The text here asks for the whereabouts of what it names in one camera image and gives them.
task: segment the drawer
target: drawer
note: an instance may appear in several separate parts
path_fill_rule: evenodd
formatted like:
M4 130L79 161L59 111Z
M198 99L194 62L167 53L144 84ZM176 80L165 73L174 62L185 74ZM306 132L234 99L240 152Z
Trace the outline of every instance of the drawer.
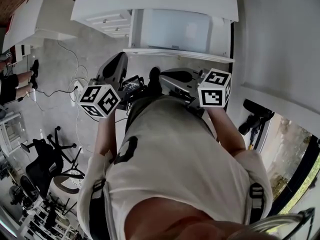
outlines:
M108 36L112 38L128 38L129 33L115 33L115 34L108 34Z
M127 31L130 32L130 25L128 26L110 26L110 27L104 27L102 28L102 31L105 33L108 32L116 32L116 31Z
M130 25L131 14L128 10L108 11L104 14L87 18L85 21L95 29L118 25Z

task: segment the glasses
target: glasses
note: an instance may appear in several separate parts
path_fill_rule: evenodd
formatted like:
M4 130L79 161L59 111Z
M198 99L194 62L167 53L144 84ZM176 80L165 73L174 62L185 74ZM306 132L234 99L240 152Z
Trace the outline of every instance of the glasses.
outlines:
M315 208L302 210L298 214L280 214L280 215L267 217L253 224L250 224L245 229L242 229L233 233L230 237L228 237L227 240L247 239L248 236L252 234L252 232L263 233L274 228L279 228L292 223L298 223L297 226L285 238L282 239L282 240L289 240L295 233L297 233L297 231L300 228L302 228L303 225L305 225L310 220L309 232L306 238L306 240L309 240L313 222L314 222L314 217L315 217Z

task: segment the white cable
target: white cable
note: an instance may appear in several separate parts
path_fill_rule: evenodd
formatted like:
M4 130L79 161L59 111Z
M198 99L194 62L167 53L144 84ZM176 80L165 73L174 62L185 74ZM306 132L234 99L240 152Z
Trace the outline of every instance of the white cable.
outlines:
M63 46L59 43L58 40L57 40L56 42L57 42L58 46L60 46L61 48L65 49L67 52L72 53L72 54L74 55L75 59L76 59L76 69L75 69L75 71L74 71L74 73L73 73L73 75L72 75L72 77L71 77L71 81L70 81L70 83L69 83L69 85L68 85L67 92L70 92L70 86L72 86L72 85L74 84L74 82L77 81L77 80L79 80L79 81L84 81L84 82L86 82L87 85L89 85L89 83L88 83L88 81L87 81L87 78L88 78L88 76L89 76L88 70L86 69L85 66L79 65L79 60L78 60L77 55L76 55L72 50L69 50L69 49L63 47ZM79 68L84 68L85 73L86 73L86 77L78 77L78 78L77 78L77 73L78 73ZM72 99L70 93L69 93L69 97L70 97L70 99L71 99L74 103L77 102L77 99L76 99L76 100L73 100L73 99Z
M89 153L93 154L93 152L91 152L90 150L86 149L85 146L81 143L80 139L79 139L79 135L78 135L78 118L79 118L79 105L76 104L76 108L78 109L78 115L76 116L76 123L75 123L75 133L76 133L76 137L78 138L78 142L82 145L82 147L88 151Z
M60 45L60 43L59 43L58 40L57 40L57 44L58 44L58 46L60 46L61 48L65 49L66 51L68 51L68 52L70 52L70 53L72 53L72 54L74 55L75 59L76 59L76 69L75 69L74 74L72 75L71 81L70 81L70 83L69 83L69 85L68 85L67 92L70 92L70 91L69 91L69 90L70 90L70 86L72 86L72 84L73 84L75 81L77 81L77 80L79 80L79 81L84 81L84 82L86 82L87 85L89 85L89 83L88 83L88 81L87 81L87 78L88 78L88 76L89 76L88 70L86 69L85 66L79 65L79 60L78 60L77 55L76 55L72 50L69 50L69 49L63 47L62 45ZM78 78L77 78L77 73L78 73L79 68L84 68L84 69L85 69L86 77L78 77ZM76 123L75 123L75 133L76 133L76 137L77 137L77 139L78 139L78 142L82 145L82 147L83 147L86 151L88 151L89 153L92 153L92 154L93 154L93 152L91 152L91 151L89 151L88 149L85 148L85 145L83 145L82 142L81 142L80 139L79 139L79 135L78 135L79 106L78 106L78 103L77 103L77 101L78 101L78 96L75 96L75 100L73 100L72 97L71 97L71 95L70 95L70 93L69 93L69 97L70 97L70 99L71 99L74 103L76 103L77 116L76 116Z

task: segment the black strap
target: black strap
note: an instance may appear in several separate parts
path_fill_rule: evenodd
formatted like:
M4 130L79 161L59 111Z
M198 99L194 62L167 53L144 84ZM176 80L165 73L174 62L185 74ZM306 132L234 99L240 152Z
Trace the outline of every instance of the black strap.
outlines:
M101 190L104 187L105 182L106 180L99 182L99 186L95 186L93 188L93 193ZM99 198L92 199L91 196L89 208L89 230L93 240L110 240L106 219L105 195L103 191L101 191L101 196Z
M252 224L259 221L264 212L264 188L259 183L253 183L250 186L250 197L252 199L250 224Z

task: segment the backpack strap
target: backpack strap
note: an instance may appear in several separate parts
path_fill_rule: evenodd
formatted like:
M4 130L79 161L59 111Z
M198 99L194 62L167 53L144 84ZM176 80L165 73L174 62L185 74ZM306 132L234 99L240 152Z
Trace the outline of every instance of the backpack strap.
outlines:
M89 229L93 240L110 240L107 226L103 179L93 186L89 210Z
M253 183L250 186L250 198L252 199L251 215L249 224L255 223L261 219L264 212L264 188L259 183Z

